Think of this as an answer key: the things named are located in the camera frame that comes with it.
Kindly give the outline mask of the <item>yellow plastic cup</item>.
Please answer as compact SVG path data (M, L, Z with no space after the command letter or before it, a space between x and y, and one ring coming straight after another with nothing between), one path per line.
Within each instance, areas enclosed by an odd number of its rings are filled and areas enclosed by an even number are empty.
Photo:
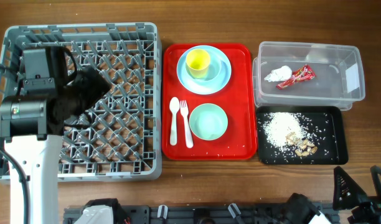
M211 57L204 49L192 49L186 55L186 65L193 78L205 78L207 76Z

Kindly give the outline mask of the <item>rice and peanut leftovers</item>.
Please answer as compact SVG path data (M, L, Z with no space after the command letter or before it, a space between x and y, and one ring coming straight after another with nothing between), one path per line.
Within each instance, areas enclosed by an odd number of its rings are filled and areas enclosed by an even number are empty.
M322 151L331 132L327 113L262 113L257 120L260 152L274 160L306 159Z

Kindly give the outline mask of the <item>red snack wrapper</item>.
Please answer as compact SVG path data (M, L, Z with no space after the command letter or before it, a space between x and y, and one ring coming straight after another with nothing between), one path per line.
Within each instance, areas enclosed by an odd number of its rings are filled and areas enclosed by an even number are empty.
M309 65L304 65L303 67L297 69L297 71L293 72L290 78L282 83L277 84L277 89L282 90L287 88L295 83L305 82L308 80L312 80L316 77L315 72Z

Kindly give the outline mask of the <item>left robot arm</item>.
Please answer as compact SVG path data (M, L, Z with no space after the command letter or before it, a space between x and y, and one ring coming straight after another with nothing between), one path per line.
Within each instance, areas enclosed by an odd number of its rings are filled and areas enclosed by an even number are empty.
M9 162L10 222L57 223L58 160L65 121L80 116L109 92L91 67L68 73L65 47L23 51L25 77L0 105L1 149Z

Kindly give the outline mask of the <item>mint green bowl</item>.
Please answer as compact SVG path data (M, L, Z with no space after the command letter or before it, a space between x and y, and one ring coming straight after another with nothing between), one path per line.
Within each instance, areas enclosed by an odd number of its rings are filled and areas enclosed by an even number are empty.
M218 105L204 103L195 107L189 118L190 130L201 140L214 141L228 128L228 116Z

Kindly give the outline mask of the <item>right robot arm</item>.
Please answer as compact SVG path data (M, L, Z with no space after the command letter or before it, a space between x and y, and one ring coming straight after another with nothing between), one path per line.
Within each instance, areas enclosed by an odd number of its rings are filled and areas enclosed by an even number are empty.
M350 210L349 223L381 223L381 168L370 168L375 196L369 196L341 167L334 168L332 209ZM330 223L325 214L304 195L294 193L283 205L280 223Z

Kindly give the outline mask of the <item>white tissue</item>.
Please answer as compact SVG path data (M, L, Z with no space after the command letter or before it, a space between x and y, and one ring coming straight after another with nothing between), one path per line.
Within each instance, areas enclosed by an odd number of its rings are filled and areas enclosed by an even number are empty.
M292 76L292 69L287 66L287 65L284 65L280 68L277 68L277 69L274 69L272 70L265 78L264 78L264 81L268 81L268 82L283 82L283 81L286 81L288 79L290 79L290 77Z

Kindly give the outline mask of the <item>light blue bowl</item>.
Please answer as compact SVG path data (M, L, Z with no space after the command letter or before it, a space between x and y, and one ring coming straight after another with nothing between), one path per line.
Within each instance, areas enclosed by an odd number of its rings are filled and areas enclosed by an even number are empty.
M207 86L207 85L211 85L212 83L215 83L219 79L219 73L222 70L222 61L216 55L210 54L210 57L211 57L211 62L210 62L210 66L209 66L207 76L205 78L201 78L201 79L193 78L190 75L188 68L187 68L187 65L186 65L187 73L189 74L190 79L194 83L196 83L198 85Z

